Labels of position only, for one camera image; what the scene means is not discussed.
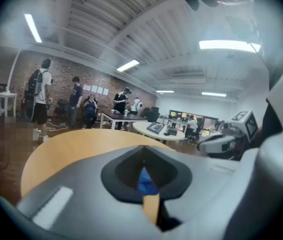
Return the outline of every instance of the ceiling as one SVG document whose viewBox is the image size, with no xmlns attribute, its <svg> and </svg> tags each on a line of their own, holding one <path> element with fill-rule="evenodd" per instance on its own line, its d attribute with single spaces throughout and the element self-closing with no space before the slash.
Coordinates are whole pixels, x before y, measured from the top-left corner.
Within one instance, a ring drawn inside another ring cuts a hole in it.
<svg viewBox="0 0 283 240">
<path fill-rule="evenodd" d="M 43 43 L 35 42 L 24 13 L 32 14 Z M 0 17 L 0 45 L 73 59 L 152 93 L 218 92 L 234 102 L 252 75 L 266 69 L 254 53 L 200 50 L 202 40 L 238 40 L 226 16 L 254 21 L 253 2 L 201 3 L 193 11 L 184 0 L 9 0 Z M 140 64 L 116 71 L 131 60 Z"/>
</svg>

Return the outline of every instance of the white wall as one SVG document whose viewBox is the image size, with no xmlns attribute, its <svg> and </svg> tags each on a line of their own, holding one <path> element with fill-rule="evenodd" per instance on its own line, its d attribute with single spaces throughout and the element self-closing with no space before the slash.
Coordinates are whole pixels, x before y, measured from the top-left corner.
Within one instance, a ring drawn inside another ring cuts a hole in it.
<svg viewBox="0 0 283 240">
<path fill-rule="evenodd" d="M 268 73 L 259 73 L 253 77 L 250 87 L 239 96 L 236 112 L 252 110 L 259 127 L 263 124 L 263 117 L 267 108 L 266 98 L 269 94 Z"/>
<path fill-rule="evenodd" d="M 164 95 L 156 101 L 156 107 L 162 115 L 168 115 L 170 110 L 176 110 L 219 120 L 229 120 L 235 116 L 235 103 L 206 98 L 165 97 Z"/>
</svg>

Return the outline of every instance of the round table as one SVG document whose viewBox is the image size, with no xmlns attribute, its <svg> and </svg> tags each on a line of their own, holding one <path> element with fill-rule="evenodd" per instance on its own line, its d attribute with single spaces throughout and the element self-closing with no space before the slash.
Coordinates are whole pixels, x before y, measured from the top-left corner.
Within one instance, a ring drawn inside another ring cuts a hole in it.
<svg viewBox="0 0 283 240">
<path fill-rule="evenodd" d="M 163 143 L 166 143 L 166 141 L 180 141 L 183 140 L 185 138 L 185 134 L 178 130 L 177 131 L 177 135 L 164 135 L 164 133 L 166 133 L 166 129 L 167 126 L 165 125 L 163 127 L 163 129 L 160 131 L 159 134 L 156 134 L 150 130 L 147 130 L 147 127 L 150 126 L 152 124 L 152 122 L 134 122 L 132 124 L 132 127 L 139 133 L 146 135 L 148 137 L 154 138 L 154 139 L 158 139 L 158 140 L 162 140 Z"/>
<path fill-rule="evenodd" d="M 136 133 L 111 129 L 75 130 L 49 138 L 28 158 L 21 176 L 21 196 L 81 159 L 138 145 L 168 146 Z"/>
</svg>

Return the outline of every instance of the ceiling light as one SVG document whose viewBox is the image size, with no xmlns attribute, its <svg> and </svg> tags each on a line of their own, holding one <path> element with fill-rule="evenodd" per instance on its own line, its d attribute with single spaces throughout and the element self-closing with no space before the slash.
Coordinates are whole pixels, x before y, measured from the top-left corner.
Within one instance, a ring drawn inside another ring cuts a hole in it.
<svg viewBox="0 0 283 240">
<path fill-rule="evenodd" d="M 132 60 L 131 62 L 128 62 L 127 64 L 117 68 L 117 70 L 119 72 L 123 72 L 123 71 L 128 70 L 128 69 L 130 69 L 130 68 L 132 68 L 132 67 L 134 67 L 138 64 L 139 64 L 139 62 L 137 60 Z"/>
<path fill-rule="evenodd" d="M 157 93 L 163 93 L 163 94 L 173 94 L 173 90 L 157 90 Z"/>
<path fill-rule="evenodd" d="M 217 97 L 226 97 L 227 96 L 224 93 L 214 93 L 214 92 L 202 92 L 201 95 L 217 96 Z"/>
<path fill-rule="evenodd" d="M 40 35 L 37 32 L 33 16 L 31 14 L 25 14 L 25 18 L 26 18 L 26 21 L 28 23 L 30 31 L 31 31 L 33 37 L 35 38 L 36 42 L 41 43 L 42 40 L 40 38 Z"/>
<path fill-rule="evenodd" d="M 244 41 L 234 41 L 234 40 L 207 40 L 199 41 L 200 49 L 229 49 L 229 50 L 239 50 L 251 53 L 258 53 L 261 46 L 256 43 L 247 43 Z"/>
</svg>

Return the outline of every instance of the brick wall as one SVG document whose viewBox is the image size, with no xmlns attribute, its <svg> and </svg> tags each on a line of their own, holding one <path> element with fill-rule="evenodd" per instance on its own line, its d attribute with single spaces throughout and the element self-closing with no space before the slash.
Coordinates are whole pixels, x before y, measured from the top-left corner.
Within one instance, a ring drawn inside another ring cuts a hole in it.
<svg viewBox="0 0 283 240">
<path fill-rule="evenodd" d="M 9 71 L 11 69 L 14 58 L 11 60 L 11 54 L 16 54 L 16 50 L 5 49 L 0 56 L 0 81 L 7 83 Z M 144 108 L 153 107 L 156 104 L 156 96 L 152 95 L 140 88 L 137 88 L 125 81 L 122 81 L 116 77 L 110 76 L 106 73 L 84 66 L 82 64 L 63 59 L 60 57 L 54 57 L 47 54 L 22 51 L 16 62 L 16 66 L 11 78 L 10 91 L 17 93 L 17 109 L 20 108 L 21 100 L 24 96 L 24 89 L 27 81 L 32 73 L 41 67 L 42 61 L 45 58 L 51 59 L 51 65 L 49 71 L 53 78 L 53 84 L 51 86 L 51 97 L 53 98 L 53 104 L 48 111 L 50 116 L 53 115 L 53 111 L 57 104 L 57 100 L 64 99 L 69 100 L 71 90 L 73 88 L 73 77 L 79 77 L 80 83 L 86 85 L 101 86 L 108 89 L 108 95 L 93 93 L 98 101 L 98 108 L 100 110 L 111 109 L 113 107 L 113 98 L 117 92 L 122 91 L 125 87 L 131 89 L 132 94 L 129 96 L 128 101 L 131 103 L 135 97 L 139 97 Z M 83 99 L 88 97 L 89 91 L 84 90 Z"/>
</svg>

